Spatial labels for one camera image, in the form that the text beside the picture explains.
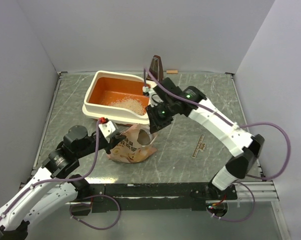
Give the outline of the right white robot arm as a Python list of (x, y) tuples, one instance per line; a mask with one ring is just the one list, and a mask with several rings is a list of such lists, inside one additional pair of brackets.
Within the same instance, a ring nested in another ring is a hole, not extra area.
[(177, 114), (197, 122), (213, 134), (230, 152), (230, 160), (214, 175), (208, 184), (209, 195), (220, 199), (237, 180), (244, 179), (259, 158), (265, 139), (240, 128), (236, 122), (221, 113), (198, 88), (182, 90), (170, 78), (155, 87), (146, 85), (142, 93), (151, 99), (145, 108), (150, 132), (156, 133), (169, 126)]

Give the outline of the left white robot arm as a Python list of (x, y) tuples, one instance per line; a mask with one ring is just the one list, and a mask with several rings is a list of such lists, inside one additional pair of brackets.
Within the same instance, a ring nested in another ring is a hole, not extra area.
[(0, 240), (24, 240), (29, 226), (49, 216), (64, 204), (90, 198), (90, 184), (84, 175), (72, 174), (79, 160), (100, 150), (111, 150), (126, 138), (117, 125), (103, 119), (96, 123), (96, 131), (75, 125), (69, 129), (35, 175), (7, 203), (0, 207)]

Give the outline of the white orange litter box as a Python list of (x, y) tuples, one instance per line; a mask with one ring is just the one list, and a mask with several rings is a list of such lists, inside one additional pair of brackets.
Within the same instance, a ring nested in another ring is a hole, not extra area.
[[(89, 118), (108, 118), (122, 125), (149, 125), (146, 107), (151, 103), (149, 97), (143, 95), (143, 86), (153, 88), (153, 81), (144, 82), (143, 78), (133, 74), (99, 70), (85, 94), (82, 112)], [(144, 115), (138, 115), (131, 110), (110, 106), (111, 102), (132, 98), (142, 102)]]

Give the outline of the silver metal scoop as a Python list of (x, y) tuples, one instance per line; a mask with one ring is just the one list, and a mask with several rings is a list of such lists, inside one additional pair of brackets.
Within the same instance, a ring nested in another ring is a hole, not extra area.
[(147, 146), (152, 142), (152, 135), (144, 130), (144, 129), (140, 129), (139, 133), (138, 133), (138, 137), (137, 137), (137, 142), (141, 145), (141, 146)]

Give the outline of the peach cat litter bag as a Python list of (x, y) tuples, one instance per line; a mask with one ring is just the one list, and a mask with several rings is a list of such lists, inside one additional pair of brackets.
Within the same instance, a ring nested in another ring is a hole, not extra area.
[(136, 164), (145, 161), (148, 157), (154, 154), (157, 151), (154, 147), (154, 141), (157, 138), (157, 134), (150, 133), (152, 135), (151, 143), (146, 146), (141, 146), (137, 142), (140, 129), (146, 130), (150, 133), (150, 127), (147, 125), (132, 125), (121, 133), (121, 135), (125, 136), (125, 139), (113, 148), (111, 150), (111, 154), (107, 154), (107, 157), (114, 162)]

